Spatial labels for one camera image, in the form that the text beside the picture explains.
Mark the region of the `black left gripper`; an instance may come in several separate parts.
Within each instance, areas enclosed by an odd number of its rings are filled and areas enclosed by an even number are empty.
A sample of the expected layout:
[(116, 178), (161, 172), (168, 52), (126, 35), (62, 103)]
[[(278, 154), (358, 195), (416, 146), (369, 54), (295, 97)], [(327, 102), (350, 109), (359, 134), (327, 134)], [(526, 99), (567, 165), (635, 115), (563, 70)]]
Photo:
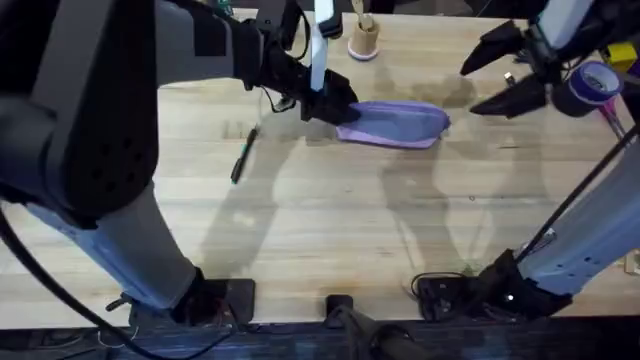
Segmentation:
[[(260, 11), (247, 19), (263, 36), (261, 64), (254, 79), (244, 83), (250, 90), (262, 89), (274, 113), (301, 106), (300, 119), (318, 119), (340, 126), (358, 120), (361, 113), (351, 105), (359, 98), (350, 80), (326, 66), (326, 53), (315, 40), (321, 37), (302, 10), (285, 10), (280, 15)], [(280, 99), (270, 96), (275, 91)]]

